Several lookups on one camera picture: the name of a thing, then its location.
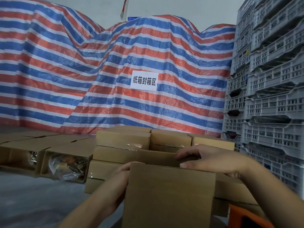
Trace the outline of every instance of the floor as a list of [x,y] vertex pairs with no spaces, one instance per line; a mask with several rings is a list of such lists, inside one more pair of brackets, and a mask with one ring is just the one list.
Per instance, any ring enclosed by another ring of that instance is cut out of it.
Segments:
[[[26,131],[0,126],[0,133]],[[84,184],[33,178],[0,171],[0,227],[55,227],[89,195]],[[123,214],[123,203],[99,226],[112,227]]]

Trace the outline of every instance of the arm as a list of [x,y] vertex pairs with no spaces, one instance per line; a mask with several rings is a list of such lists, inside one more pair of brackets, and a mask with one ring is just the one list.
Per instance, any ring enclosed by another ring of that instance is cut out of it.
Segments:
[[76,207],[57,228],[95,228],[113,214],[124,199],[130,163],[120,166],[93,194]]
[[181,168],[238,177],[276,228],[304,227],[304,201],[255,160],[237,152],[205,145],[183,148],[176,158],[180,160],[188,155],[201,159],[184,162]]

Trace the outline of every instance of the hand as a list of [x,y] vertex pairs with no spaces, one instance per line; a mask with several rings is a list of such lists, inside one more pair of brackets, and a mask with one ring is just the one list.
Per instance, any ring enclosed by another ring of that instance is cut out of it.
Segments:
[[125,197],[126,187],[129,181],[130,166],[129,162],[117,168],[93,194],[103,196],[102,220],[113,214]]
[[238,178],[246,171],[248,163],[252,161],[251,158],[240,153],[206,145],[195,145],[180,149],[175,158],[182,160],[190,155],[195,155],[200,159],[181,163],[181,168],[219,172]]

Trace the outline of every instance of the fingernail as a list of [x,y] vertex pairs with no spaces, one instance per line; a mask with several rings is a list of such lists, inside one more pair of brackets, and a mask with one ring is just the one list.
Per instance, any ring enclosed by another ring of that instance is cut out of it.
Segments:
[[179,167],[185,169],[187,168],[187,164],[183,162],[179,165]]

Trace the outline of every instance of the right hand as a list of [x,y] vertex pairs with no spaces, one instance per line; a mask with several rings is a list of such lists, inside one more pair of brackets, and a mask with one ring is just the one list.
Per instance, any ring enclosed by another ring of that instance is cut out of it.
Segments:
[[196,161],[187,161],[180,164],[181,168],[208,172],[224,173],[230,177],[240,178],[251,162],[251,158],[235,151],[221,149],[207,145],[195,145],[180,149],[176,154],[177,160],[187,156],[199,157]]

